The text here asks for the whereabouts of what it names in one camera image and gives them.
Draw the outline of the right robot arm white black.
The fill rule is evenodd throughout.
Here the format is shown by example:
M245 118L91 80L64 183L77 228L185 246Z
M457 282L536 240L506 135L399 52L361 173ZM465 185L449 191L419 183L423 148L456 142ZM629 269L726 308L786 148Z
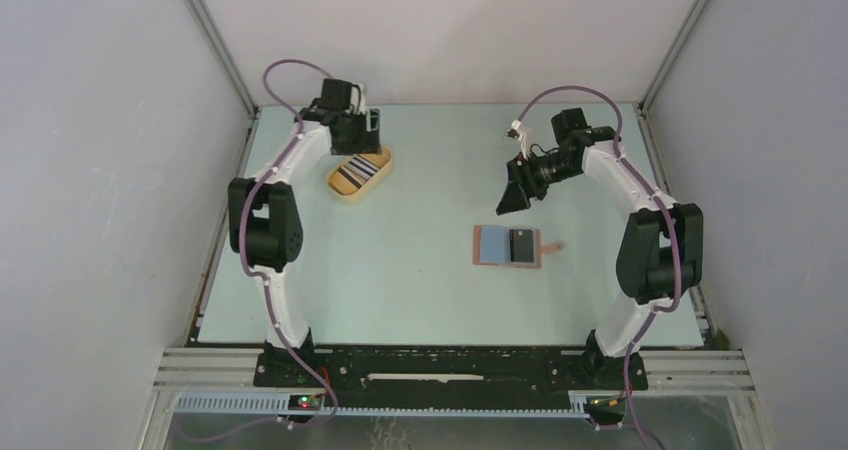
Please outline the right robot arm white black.
M519 153L506 164L507 184L499 215L524 211L543 200L549 187L578 176L592 179L625 220L615 262L620 294L607 320L587 340L581 362L585 381L606 388L622 373L619 358L635 354L659 313L672 313L683 294L699 284L704 218L694 203L681 204L628 160L620 128L591 127L579 108L551 120L557 146L532 150L531 130L521 119L506 131Z

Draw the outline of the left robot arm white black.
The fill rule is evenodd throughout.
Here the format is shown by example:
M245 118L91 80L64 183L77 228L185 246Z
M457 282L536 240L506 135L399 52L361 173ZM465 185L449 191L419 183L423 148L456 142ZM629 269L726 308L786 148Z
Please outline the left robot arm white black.
M267 342L288 350L277 372L292 386L308 384L316 373L315 358L298 349L308 342L310 328L287 282L305 238L295 188L326 155L380 150L380 114L368 108L364 85L327 78L320 96L295 111L292 130L272 159L228 185L229 242L263 292Z

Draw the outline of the oval wooden tray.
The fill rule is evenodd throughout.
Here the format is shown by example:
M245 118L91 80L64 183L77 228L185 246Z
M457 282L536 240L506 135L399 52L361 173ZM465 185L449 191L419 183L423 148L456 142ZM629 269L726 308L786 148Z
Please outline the oval wooden tray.
M344 203L356 203L372 191L393 169L393 152L383 145L376 154L357 154L337 164L325 182L330 193Z

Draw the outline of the brown leather card holder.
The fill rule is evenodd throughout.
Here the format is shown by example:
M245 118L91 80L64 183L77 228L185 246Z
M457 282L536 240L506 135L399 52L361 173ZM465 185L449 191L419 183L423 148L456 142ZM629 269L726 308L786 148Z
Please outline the brown leather card holder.
M536 232L536 262L531 265L513 264L509 255L509 230L532 229ZM563 241L544 243L541 232L536 228L505 227L497 225L475 225L473 229L472 263L477 266L539 269L543 257L562 251Z

